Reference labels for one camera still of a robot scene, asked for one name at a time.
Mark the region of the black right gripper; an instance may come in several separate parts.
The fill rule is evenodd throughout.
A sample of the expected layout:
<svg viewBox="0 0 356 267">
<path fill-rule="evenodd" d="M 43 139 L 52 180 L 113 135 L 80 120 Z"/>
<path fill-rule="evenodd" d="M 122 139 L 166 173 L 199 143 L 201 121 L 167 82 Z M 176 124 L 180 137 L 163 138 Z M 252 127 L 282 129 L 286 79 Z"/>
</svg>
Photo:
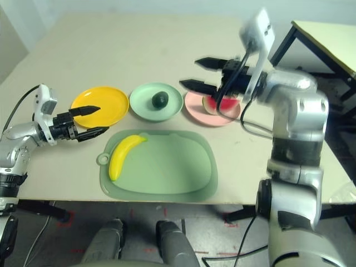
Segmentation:
<svg viewBox="0 0 356 267">
<path fill-rule="evenodd" d="M 202 81 L 194 79 L 179 81 L 181 86 L 196 93 L 214 94 L 216 92 L 215 96 L 245 93 L 252 76 L 248 72 L 250 67 L 243 60 L 204 57 L 196 60 L 195 64 L 208 70 L 219 70 L 222 75 L 217 92 L 215 86 L 205 84 Z"/>
</svg>

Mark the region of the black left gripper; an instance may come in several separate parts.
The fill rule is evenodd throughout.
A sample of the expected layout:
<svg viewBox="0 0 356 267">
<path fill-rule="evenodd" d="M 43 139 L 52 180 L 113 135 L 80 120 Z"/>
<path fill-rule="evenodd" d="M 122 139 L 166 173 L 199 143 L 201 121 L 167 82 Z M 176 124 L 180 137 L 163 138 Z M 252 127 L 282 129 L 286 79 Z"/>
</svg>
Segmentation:
<svg viewBox="0 0 356 267">
<path fill-rule="evenodd" d="M 100 107 L 97 106 L 82 106 L 71 108 L 65 113 L 58 114 L 53 118 L 53 125 L 50 126 L 50 132 L 54 140 L 77 140 L 78 142 L 93 139 L 104 132 L 106 132 L 109 127 L 94 127 L 89 128 L 85 132 L 78 133 L 73 117 L 76 116 L 87 116 L 98 110 Z"/>
</svg>

